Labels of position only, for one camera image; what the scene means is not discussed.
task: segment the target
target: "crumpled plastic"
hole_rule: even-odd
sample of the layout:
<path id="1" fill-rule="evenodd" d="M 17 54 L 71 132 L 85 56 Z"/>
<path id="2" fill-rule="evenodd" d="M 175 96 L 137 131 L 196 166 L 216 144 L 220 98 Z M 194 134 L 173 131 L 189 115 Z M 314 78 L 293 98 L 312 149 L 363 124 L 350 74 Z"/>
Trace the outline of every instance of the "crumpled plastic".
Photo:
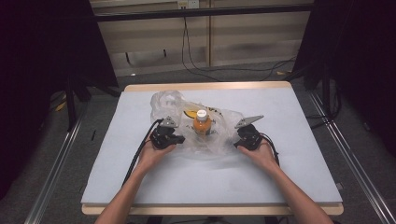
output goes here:
<path id="1" fill-rule="evenodd" d="M 242 113 L 189 102 L 179 91 L 159 91 L 151 97 L 151 123 L 170 116 L 177 124 L 175 134 L 186 140 L 180 147 L 186 152 L 224 155 L 234 150 L 233 143 L 239 140 L 236 123 Z M 193 129 L 191 112 L 206 110 L 212 126 L 210 134 L 202 137 Z"/>

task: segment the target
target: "power cord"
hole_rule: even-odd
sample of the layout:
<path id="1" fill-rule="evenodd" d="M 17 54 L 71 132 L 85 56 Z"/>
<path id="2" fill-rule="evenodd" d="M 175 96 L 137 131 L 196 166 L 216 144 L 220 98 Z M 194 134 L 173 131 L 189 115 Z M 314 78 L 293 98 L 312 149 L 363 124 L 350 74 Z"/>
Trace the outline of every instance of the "power cord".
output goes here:
<path id="1" fill-rule="evenodd" d="M 132 170 L 134 169 L 134 164 L 137 161 L 137 158 L 140 155 L 140 152 L 142 151 L 143 147 L 145 146 L 145 144 L 148 142 L 146 141 L 146 139 L 148 139 L 149 134 L 151 133 L 151 130 L 154 128 L 154 125 L 157 123 L 161 123 L 163 121 L 163 119 L 157 119 L 155 120 L 152 124 L 151 127 L 148 129 L 148 132 L 146 133 L 145 138 L 143 138 L 142 143 L 140 143 L 139 148 L 137 149 L 136 153 L 134 154 L 134 158 L 132 159 L 131 165 L 129 166 L 128 172 L 126 173 L 126 176 L 124 178 L 124 181 L 122 182 L 122 185 L 125 184 L 125 182 L 128 180 L 129 176 L 131 175 Z"/>
<path id="2" fill-rule="evenodd" d="M 208 77 L 211 78 L 213 80 L 216 80 L 218 82 L 222 82 L 222 80 L 219 80 L 215 77 L 210 77 L 208 75 L 204 75 L 204 74 L 200 74 L 200 73 L 195 73 L 192 72 L 184 63 L 184 46 L 185 46 L 185 37 L 187 37 L 187 46 L 188 46 L 188 52 L 189 52 L 189 58 L 191 61 L 192 66 L 201 72 L 217 72 L 217 71 L 250 71 L 250 72 L 267 72 L 270 71 L 270 73 L 268 74 L 267 77 L 259 80 L 259 81 L 264 81 L 265 79 L 269 78 L 272 73 L 274 72 L 275 69 L 284 66 L 287 63 L 291 63 L 291 62 L 295 62 L 295 58 L 296 56 L 286 60 L 286 61 L 282 61 L 282 62 L 278 62 L 276 64 L 274 64 L 274 66 L 272 66 L 271 68 L 266 68 L 266 69 L 250 69 L 250 68 L 212 68 L 212 69 L 202 69 L 202 68 L 198 68 L 195 63 L 192 60 L 191 57 L 191 45 L 190 45 L 190 36 L 189 36 L 189 28 L 187 27 L 187 20 L 186 18 L 184 18 L 184 32 L 183 32 L 183 45 L 182 45 L 182 49 L 181 49 L 181 61 L 183 63 L 183 66 L 186 68 L 187 71 L 189 71 L 190 73 L 197 75 L 197 76 L 202 76 L 202 77 Z"/>
<path id="3" fill-rule="evenodd" d="M 313 126 L 311 126 L 311 130 L 314 130 L 320 126 L 323 126 L 325 124 L 329 124 L 332 120 L 334 120 L 338 114 L 340 113 L 342 108 L 342 101 L 341 101 L 341 93 L 340 93 L 340 89 L 338 87 L 335 88 L 335 93 L 333 96 L 333 105 L 332 105 L 332 110 L 334 112 L 332 112 L 329 115 L 310 115 L 310 116 L 306 116 L 307 119 L 326 119 L 323 120 L 321 123 L 315 124 Z"/>
<path id="4" fill-rule="evenodd" d="M 276 161 L 277 165 L 280 166 L 280 164 L 279 164 L 279 157 L 277 156 L 279 153 L 276 151 L 275 145 L 274 145 L 273 141 L 272 141 L 271 138 L 270 138 L 267 134 L 265 134 L 265 133 L 260 133 L 260 135 L 261 135 L 265 140 L 267 140 L 267 142 L 270 144 L 271 149 L 273 150 L 273 154 L 274 154 L 275 161 Z"/>

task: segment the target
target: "dark background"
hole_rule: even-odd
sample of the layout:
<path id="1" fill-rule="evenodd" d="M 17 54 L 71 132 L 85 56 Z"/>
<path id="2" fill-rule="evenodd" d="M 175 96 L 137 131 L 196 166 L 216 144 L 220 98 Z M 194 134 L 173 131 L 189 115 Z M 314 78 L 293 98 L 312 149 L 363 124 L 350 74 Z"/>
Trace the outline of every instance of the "dark background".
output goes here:
<path id="1" fill-rule="evenodd" d="M 29 159 L 50 97 L 68 76 L 117 86 L 89 1 L 2 1 L 0 198 Z"/>
<path id="2" fill-rule="evenodd" d="M 316 4 L 293 72 L 303 69 L 305 87 L 314 89 L 328 69 L 343 95 L 396 156 L 396 2 Z"/>

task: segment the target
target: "white table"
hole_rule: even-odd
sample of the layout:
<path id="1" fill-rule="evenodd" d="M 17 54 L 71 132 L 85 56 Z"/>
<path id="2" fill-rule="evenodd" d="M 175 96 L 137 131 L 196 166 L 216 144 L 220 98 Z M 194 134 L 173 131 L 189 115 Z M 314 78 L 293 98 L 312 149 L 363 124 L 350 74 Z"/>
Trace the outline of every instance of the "white table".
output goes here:
<path id="1" fill-rule="evenodd" d="M 254 123 L 279 152 L 282 170 L 327 214 L 344 211 L 318 144 L 288 82 L 132 85 L 122 93 L 82 197 L 82 211 L 98 215 L 120 189 L 132 157 L 150 126 L 150 99 L 178 90 L 186 100 L 264 115 Z M 182 145 L 145 177 L 130 214 L 290 215 L 274 182 L 238 150 L 196 157 Z"/>

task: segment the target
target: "metal rail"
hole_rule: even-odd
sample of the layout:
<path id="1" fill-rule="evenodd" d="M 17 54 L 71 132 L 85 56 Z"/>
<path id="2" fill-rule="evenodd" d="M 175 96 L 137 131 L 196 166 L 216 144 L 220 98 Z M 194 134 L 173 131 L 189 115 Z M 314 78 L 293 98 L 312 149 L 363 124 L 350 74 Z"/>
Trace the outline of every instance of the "metal rail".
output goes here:
<path id="1" fill-rule="evenodd" d="M 102 13 L 96 14 L 93 18 L 86 18 L 94 21 L 136 21 L 149 19 L 183 18 L 183 17 L 203 17 L 203 16 L 224 16 L 240 14 L 260 14 L 278 12 L 298 12 L 311 11 L 315 4 L 298 5 L 276 5 L 266 7 L 209 7 L 185 10 L 162 10 L 148 12 L 128 12 L 128 13 Z"/>
<path id="2" fill-rule="evenodd" d="M 81 125 L 81 120 L 84 118 L 85 113 L 88 108 L 88 103 L 85 103 L 82 106 L 81 114 L 72 128 L 70 132 L 67 133 L 66 138 L 64 139 L 64 143 L 59 151 L 58 157 L 53 163 L 52 168 L 49 172 L 46 182 L 41 188 L 40 194 L 35 199 L 35 204 L 29 212 L 25 220 L 25 224 L 36 224 L 40 223 L 41 218 L 44 215 L 44 212 L 47 208 L 48 203 L 50 202 L 50 197 L 52 196 L 53 191 L 55 190 L 56 183 L 58 182 L 59 176 L 61 175 L 62 168 L 64 167 L 64 163 L 66 161 L 67 155 L 73 146 L 74 140 L 78 134 L 79 127 Z"/>
<path id="3" fill-rule="evenodd" d="M 321 116 L 324 117 L 323 121 L 327 122 L 327 129 L 332 135 L 332 138 L 334 139 L 336 145 L 340 149 L 341 154 L 343 154 L 344 159 L 346 160 L 346 163 L 351 169 L 353 175 L 357 179 L 358 183 L 361 185 L 361 189 L 365 193 L 367 199 L 371 203 L 376 213 L 378 214 L 378 217 L 381 219 L 381 222 L 384 224 L 396 223 L 396 219 L 390 212 L 390 209 L 387 206 L 384 198 L 364 171 L 363 167 L 359 163 L 358 159 L 356 158 L 355 154 L 347 143 L 347 140 L 341 134 L 335 122 L 333 120 L 328 120 L 327 118 L 325 118 L 326 113 L 322 108 L 322 102 L 320 101 L 319 96 L 312 91 L 310 93 L 310 96 L 312 102 L 317 108 L 317 111 Z"/>

